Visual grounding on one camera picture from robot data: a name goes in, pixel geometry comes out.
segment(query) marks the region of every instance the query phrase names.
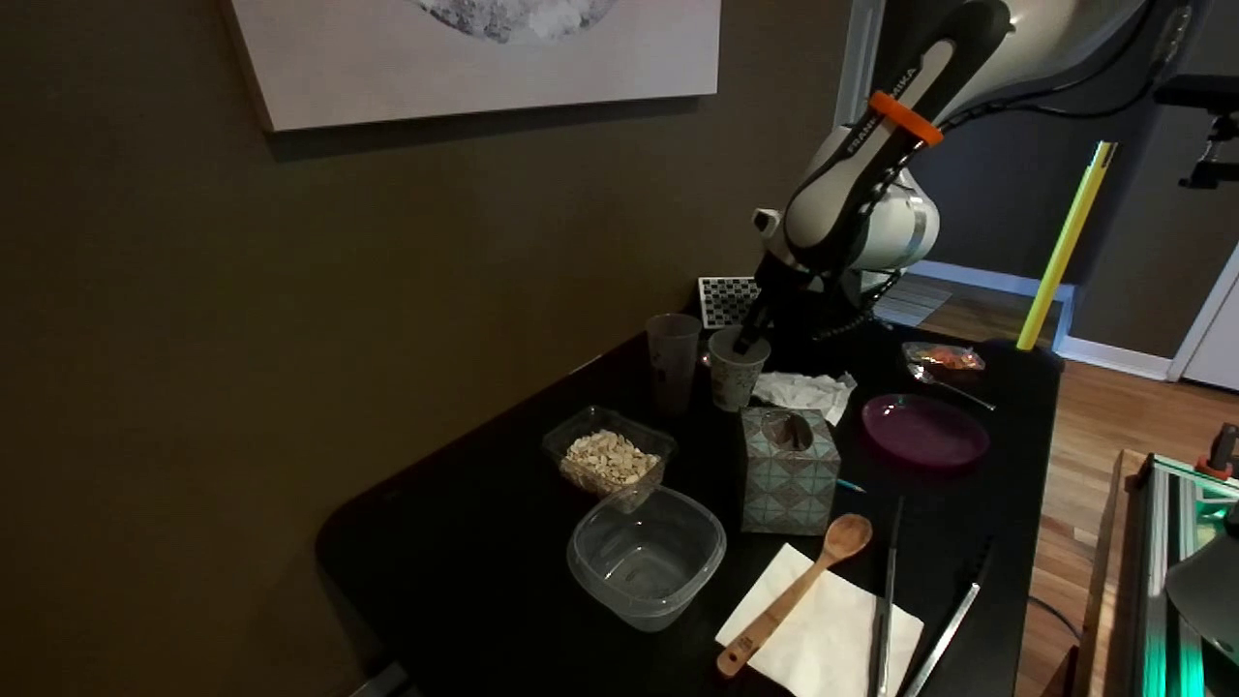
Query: black table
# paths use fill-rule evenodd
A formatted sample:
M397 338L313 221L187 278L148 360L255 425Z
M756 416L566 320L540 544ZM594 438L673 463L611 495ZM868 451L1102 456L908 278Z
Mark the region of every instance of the black table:
M837 571L880 587L885 521L895 495L906 490L899 603L926 618L918 654L927 651L969 580L982 584L927 693L1013 693L1060 360L979 344L987 372L974 391L997 409L973 406L973 412L989 431L989 451L961 478L908 478L872 451L855 423L868 393L933 391L906 376L899 352L906 338L926 334L868 326L837 339L819 365L797 365L802 372L846 367L859 379L837 443L841 471L868 490L841 487L831 511L872 514L873 544ZM620 622L566 567L570 531L591 499L558 476L540 432L587 403L669 431L678 451L667 482L707 502L729 527L721 571L658 633ZM646 352L636 338L335 507L320 527L317 557L429 697L782 693L756 668L722 681L712 668L721 651L712 633L782 543L816 553L819 538L742 535L738 490L738 416L707 406L704 379L696 379L691 412L654 416Z

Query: yellow pole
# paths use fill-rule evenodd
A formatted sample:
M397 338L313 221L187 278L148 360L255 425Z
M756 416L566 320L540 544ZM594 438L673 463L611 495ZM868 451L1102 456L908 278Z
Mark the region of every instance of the yellow pole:
M1013 347L1020 347L1020 352L1031 352L1038 344L1038 338L1041 338L1041 326L1046 326L1046 312L1051 307L1055 281L1072 263L1076 238L1084 233L1084 221L1089 221L1091 199L1100 194L1100 183L1109 170L1109 158L1115 158L1115 141L1100 139L1095 149L1091 149L1091 161L1089 161L1089 170L1084 170L1084 178L1076 184L1072 207L1067 207L1067 218L1066 218L1066 225L1055 233L1055 245L1051 245L1051 256L1046 263L1038 296L1035 296L1031 312L1020 318L1020 327L1016 327L1016 339L1013 339Z

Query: framed picture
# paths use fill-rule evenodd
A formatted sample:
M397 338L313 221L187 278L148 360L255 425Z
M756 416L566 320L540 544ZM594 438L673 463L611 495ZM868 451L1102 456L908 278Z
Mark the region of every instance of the framed picture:
M721 0L233 0L269 130L716 94Z

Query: purple dish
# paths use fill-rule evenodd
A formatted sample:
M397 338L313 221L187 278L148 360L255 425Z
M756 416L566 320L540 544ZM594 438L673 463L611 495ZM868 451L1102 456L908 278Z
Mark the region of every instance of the purple dish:
M973 469L989 450L979 423L927 393L873 393L859 416L880 451L920 471Z

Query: wooden floor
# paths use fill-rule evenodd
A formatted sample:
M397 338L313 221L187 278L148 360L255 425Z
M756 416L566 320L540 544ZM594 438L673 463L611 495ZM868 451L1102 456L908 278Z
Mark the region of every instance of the wooden floor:
M915 294L918 286L939 291L939 281L906 278L900 294ZM920 326L969 339L1013 339L1026 307L1031 296L953 286L949 300ZM1076 641L1072 625L1084 622L1100 511L1120 450L1195 459L1209 451L1219 423L1233 416L1239 393L1229 391L1152 384L1089 365L1066 365L1038 531L1035 598L1026 609L1016 697L1046 693L1066 651Z

